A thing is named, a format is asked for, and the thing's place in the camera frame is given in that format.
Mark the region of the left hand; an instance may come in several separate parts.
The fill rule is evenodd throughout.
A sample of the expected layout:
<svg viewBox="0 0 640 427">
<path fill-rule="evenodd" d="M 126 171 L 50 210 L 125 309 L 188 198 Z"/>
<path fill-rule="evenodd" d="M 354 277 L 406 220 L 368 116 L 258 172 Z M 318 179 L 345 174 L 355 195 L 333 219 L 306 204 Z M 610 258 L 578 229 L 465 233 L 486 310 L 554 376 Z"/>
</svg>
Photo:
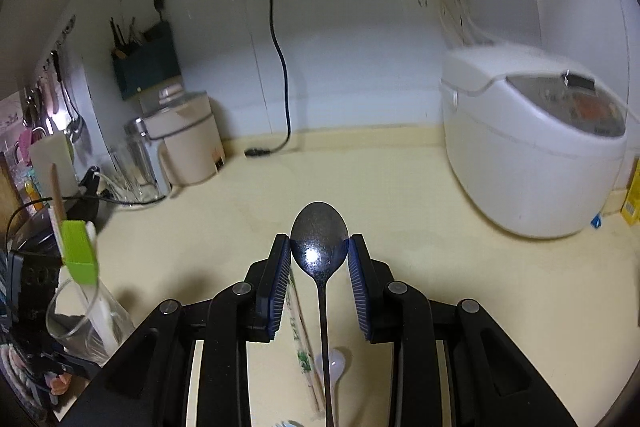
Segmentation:
<svg viewBox="0 0 640 427">
<path fill-rule="evenodd" d="M 73 376 L 69 373 L 56 375 L 55 373 L 47 373 L 44 375 L 44 380 L 49 387 L 51 395 L 65 395 Z"/>
</svg>

